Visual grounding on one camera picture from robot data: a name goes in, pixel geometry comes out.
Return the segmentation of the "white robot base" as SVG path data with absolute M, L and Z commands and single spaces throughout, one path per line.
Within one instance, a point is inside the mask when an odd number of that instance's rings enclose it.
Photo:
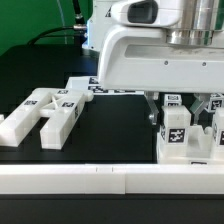
M 117 0 L 93 0 L 93 12 L 87 20 L 87 39 L 82 44 L 85 55 L 98 56 L 105 34 L 113 26 L 111 7 Z

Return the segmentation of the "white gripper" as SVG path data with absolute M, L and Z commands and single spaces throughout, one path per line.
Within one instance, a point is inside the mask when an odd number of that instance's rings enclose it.
M 152 125 L 158 92 L 195 93 L 190 111 L 197 125 L 209 93 L 224 92 L 224 31 L 207 47 L 172 45 L 165 37 L 163 29 L 112 27 L 101 48 L 98 81 L 105 89 L 145 91 Z

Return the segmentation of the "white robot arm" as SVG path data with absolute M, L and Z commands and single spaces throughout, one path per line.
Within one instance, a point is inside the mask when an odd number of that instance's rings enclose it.
M 194 118 L 224 93 L 224 0 L 122 0 L 105 35 L 98 81 L 146 94 L 152 120 L 160 92 L 193 93 Z

